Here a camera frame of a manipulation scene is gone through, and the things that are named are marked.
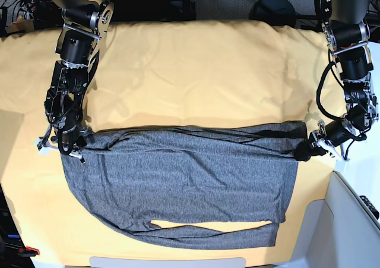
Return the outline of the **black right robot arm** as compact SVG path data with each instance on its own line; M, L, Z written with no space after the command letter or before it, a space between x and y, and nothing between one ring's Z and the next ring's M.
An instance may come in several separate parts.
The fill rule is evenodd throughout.
M52 1L61 8L64 23L55 48L60 59L44 102L49 126L37 148L83 160L87 134L83 101L100 61L114 4L111 0Z

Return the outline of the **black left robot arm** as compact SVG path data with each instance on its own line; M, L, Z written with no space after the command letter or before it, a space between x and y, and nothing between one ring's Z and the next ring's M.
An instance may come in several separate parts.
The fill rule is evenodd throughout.
M373 63L369 51L369 24L366 14L371 0L320 0L316 8L321 29L327 40L329 63L321 75L316 90L316 105L332 121L319 121L319 128L300 143L294 151L298 161L308 161L313 156L330 154L341 160L336 147L347 141L366 140L367 132L379 119L377 96L373 91L371 72ZM321 93L329 73L333 73L343 88L346 113L335 116L321 103Z

